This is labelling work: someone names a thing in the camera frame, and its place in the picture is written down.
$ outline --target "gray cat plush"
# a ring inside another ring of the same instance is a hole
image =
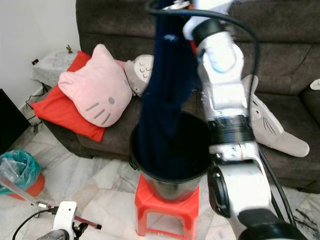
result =
[[[138,56],[134,61],[127,61],[124,71],[128,78],[132,91],[141,97],[149,83],[154,64],[154,56],[144,54]]]

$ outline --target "cat ear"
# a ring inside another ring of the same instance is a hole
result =
[[[92,59],[101,58],[101,57],[113,59],[111,53],[107,50],[106,46],[100,43],[97,46],[95,46],[92,53]]]
[[[83,80],[83,76],[75,72],[66,71],[60,74],[58,86],[65,95],[73,99]]]

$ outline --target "power cord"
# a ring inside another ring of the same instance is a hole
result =
[[[41,211],[38,211],[38,212],[32,214],[30,217],[28,217],[26,220],[24,220],[24,222],[21,223],[20,226],[15,230],[15,232],[14,232],[14,234],[13,234],[13,237],[12,237],[12,240],[16,240],[16,236],[17,236],[19,230],[20,230],[30,219],[32,219],[34,216],[37,216],[37,215],[39,215],[39,214],[46,213],[46,212],[49,212],[49,213],[52,213],[53,215],[55,215],[55,214],[57,213],[57,210],[58,210],[58,207],[55,206],[55,207],[53,207],[53,208],[41,210]]]
[[[243,24],[242,22],[219,12],[214,12],[214,11],[207,11],[207,10],[198,10],[198,9],[181,9],[181,10],[164,10],[164,9],[157,9],[156,7],[158,6],[159,0],[154,0],[151,2],[148,2],[145,6],[145,10],[151,14],[151,15],[155,15],[155,16],[185,16],[185,17],[192,17],[192,16],[198,16],[198,17],[206,17],[206,18],[214,18],[214,19],[218,19],[221,21],[225,21],[227,23],[233,24],[236,27],[240,28],[241,30],[247,32],[251,39],[252,39],[252,43],[253,43],[253,64],[252,64],[252,68],[251,68],[251,80],[250,80],[250,88],[249,88],[249,97],[248,97],[248,116],[251,119],[251,92],[252,92],[252,87],[253,87],[253,81],[254,81],[254,77],[257,73],[258,70],[258,65],[259,65],[259,58],[260,58],[260,45],[259,45],[259,40],[256,36],[256,34],[245,24]],[[288,203],[287,197],[281,187],[281,185],[279,184],[275,173],[273,172],[268,160],[266,159],[266,157],[264,156],[264,154],[262,153],[261,149],[259,149],[259,153],[260,153],[260,157],[262,159],[263,164],[265,165],[267,171],[269,172],[277,190],[280,193],[281,199],[283,201],[286,213],[288,215],[288,219],[290,221],[290,223],[294,226],[296,226],[296,222],[295,219],[293,217],[290,205]],[[283,219],[283,216],[281,214],[281,211],[279,209],[279,206],[277,204],[277,202],[275,201],[274,197],[273,197],[273,203],[272,203],[277,215],[279,218]]]
[[[40,97],[40,96],[43,96],[46,92],[48,92],[48,89],[46,87],[46,85],[44,83],[41,83],[42,84],[42,93],[41,94],[38,94],[38,95],[31,95],[29,96],[29,99],[27,101],[25,101],[25,104],[27,106],[29,106],[31,109],[34,109],[28,102],[30,101],[30,99],[32,97]],[[32,117],[29,117],[27,120],[31,120],[33,118],[35,118],[36,115],[33,115]],[[38,132],[38,126],[42,123],[42,120],[40,120],[40,122],[36,123],[36,124],[30,124],[31,127],[33,127],[33,133],[36,134]]]
[[[282,189],[281,185],[279,184],[279,182],[277,180],[277,177],[276,177],[274,171],[272,170],[272,168],[271,168],[271,166],[269,164],[269,161],[267,160],[265,154],[261,151],[260,148],[259,148],[259,155],[260,155],[260,158],[261,158],[263,164],[265,165],[266,169],[268,169],[268,172],[269,172],[269,174],[270,174],[270,176],[271,176],[276,188],[279,191],[280,197],[282,199],[282,202],[283,202],[283,205],[285,207],[285,211],[286,211],[286,214],[288,215],[288,219],[289,219],[290,223],[296,227],[297,226],[296,225],[296,221],[295,221],[294,215],[292,214],[292,211],[291,211],[288,199],[286,197],[286,194],[285,194],[284,190]]]

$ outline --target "red plastic stool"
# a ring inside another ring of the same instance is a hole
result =
[[[199,214],[199,188],[184,201],[174,203],[164,202],[156,198],[149,190],[147,181],[141,174],[134,202],[137,210],[136,232],[139,236],[144,236],[146,232],[150,232],[167,234],[184,240],[196,239],[197,217]],[[182,219],[184,235],[147,228],[148,213],[166,214]]]

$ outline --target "dark blue towel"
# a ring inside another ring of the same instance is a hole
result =
[[[171,3],[163,0],[160,7]],[[185,23],[186,19],[178,16],[156,19],[153,70],[143,94],[138,129],[140,163],[166,179],[188,177],[183,157],[172,156],[168,147],[177,133],[183,103],[200,86],[196,59],[182,33]]]

